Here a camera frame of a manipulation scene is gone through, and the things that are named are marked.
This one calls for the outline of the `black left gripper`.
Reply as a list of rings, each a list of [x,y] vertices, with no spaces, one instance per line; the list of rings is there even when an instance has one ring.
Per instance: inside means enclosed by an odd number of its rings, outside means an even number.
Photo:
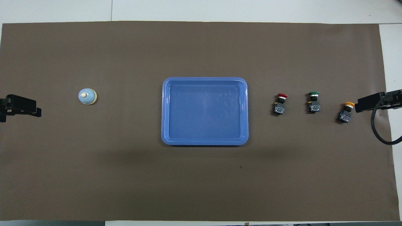
[[[34,117],[41,117],[42,109],[36,107],[36,101],[33,99],[9,94],[1,99],[0,122],[6,122],[7,114],[31,114]]]

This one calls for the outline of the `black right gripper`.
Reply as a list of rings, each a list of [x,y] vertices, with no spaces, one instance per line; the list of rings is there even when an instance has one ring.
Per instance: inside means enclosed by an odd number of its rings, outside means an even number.
[[[386,96],[382,103],[380,103],[378,109],[398,109],[402,105],[402,91],[395,90],[390,92],[378,92],[369,96],[365,96],[357,100],[355,104],[355,110],[357,113],[364,111],[371,111],[376,104]]]

